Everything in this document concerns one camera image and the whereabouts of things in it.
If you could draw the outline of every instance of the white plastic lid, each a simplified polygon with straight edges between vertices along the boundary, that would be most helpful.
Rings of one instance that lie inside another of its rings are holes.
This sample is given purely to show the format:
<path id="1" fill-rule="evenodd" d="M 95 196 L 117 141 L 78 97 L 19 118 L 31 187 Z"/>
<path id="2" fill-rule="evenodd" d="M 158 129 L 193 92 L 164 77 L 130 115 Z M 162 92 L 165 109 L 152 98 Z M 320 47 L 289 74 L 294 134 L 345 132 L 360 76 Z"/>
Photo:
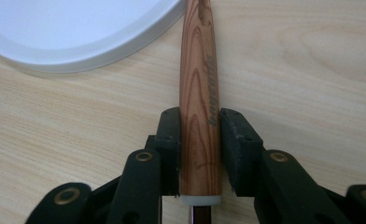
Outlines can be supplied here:
<path id="1" fill-rule="evenodd" d="M 184 0 L 0 1 L 0 55 L 44 72 L 90 70 L 140 50 L 185 7 Z"/>

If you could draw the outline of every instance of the wooden handle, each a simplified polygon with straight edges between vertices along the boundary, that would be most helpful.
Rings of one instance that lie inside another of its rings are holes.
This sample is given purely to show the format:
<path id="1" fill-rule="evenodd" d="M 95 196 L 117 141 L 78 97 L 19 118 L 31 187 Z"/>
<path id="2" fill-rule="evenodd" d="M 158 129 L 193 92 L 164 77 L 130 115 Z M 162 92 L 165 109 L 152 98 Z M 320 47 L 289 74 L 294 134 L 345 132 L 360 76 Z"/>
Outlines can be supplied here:
<path id="1" fill-rule="evenodd" d="M 218 69 L 209 0 L 189 0 L 180 64 L 180 194 L 221 193 Z"/>

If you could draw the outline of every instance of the wood grain texture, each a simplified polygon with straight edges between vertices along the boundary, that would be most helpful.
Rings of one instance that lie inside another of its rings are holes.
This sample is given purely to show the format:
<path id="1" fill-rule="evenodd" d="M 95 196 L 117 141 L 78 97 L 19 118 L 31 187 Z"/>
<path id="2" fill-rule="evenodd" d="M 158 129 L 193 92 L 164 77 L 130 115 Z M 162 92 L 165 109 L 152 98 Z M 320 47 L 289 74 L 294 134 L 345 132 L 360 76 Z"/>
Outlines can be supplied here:
<path id="1" fill-rule="evenodd" d="M 180 65 L 180 194 L 221 194 L 218 67 L 210 2 L 189 0 Z"/>
<path id="2" fill-rule="evenodd" d="M 340 194 L 366 183 L 366 0 L 212 0 L 219 103 L 240 111 L 267 148 L 294 155 Z M 183 18 L 136 54 L 77 74 L 43 74 L 0 58 L 0 224 L 24 223 L 51 189 L 93 189 L 179 102 Z M 222 173 L 214 223 L 259 223 Z M 163 199 L 163 223 L 187 223 Z"/>

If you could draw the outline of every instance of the wood grain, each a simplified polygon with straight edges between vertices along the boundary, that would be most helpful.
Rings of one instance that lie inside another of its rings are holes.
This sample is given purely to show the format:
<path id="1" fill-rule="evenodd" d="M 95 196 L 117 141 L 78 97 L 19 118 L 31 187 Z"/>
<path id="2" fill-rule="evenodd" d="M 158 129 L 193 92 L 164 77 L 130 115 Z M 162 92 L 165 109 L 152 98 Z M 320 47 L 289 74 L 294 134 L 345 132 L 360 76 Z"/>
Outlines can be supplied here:
<path id="1" fill-rule="evenodd" d="M 220 195 L 218 67 L 210 1 L 189 0 L 180 65 L 180 194 Z"/>
<path id="2" fill-rule="evenodd" d="M 366 0 L 212 0 L 219 103 L 241 112 L 267 148 L 294 155 L 340 194 L 366 183 Z M 93 189 L 179 102 L 183 18 L 136 54 L 89 72 L 43 74 L 0 58 L 0 224 L 24 223 L 51 189 Z M 214 223 L 259 223 L 222 172 Z M 179 199 L 162 221 L 186 224 Z"/>

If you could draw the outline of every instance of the clamp jaw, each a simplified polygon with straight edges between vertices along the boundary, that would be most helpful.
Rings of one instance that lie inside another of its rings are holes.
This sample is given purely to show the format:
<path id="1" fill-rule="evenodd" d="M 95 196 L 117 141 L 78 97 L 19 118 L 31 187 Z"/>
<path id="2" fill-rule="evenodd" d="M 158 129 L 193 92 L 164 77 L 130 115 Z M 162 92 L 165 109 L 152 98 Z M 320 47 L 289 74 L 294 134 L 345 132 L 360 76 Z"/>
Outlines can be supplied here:
<path id="1" fill-rule="evenodd" d="M 238 197 L 254 197 L 261 224 L 366 223 L 366 185 L 341 196 L 319 186 L 287 152 L 265 150 L 244 116 L 220 110 L 222 161 Z M 162 112 L 156 135 L 136 150 L 122 175 L 94 191 L 68 183 L 50 191 L 28 224 L 159 224 L 162 196 L 177 196 L 179 108 Z"/>

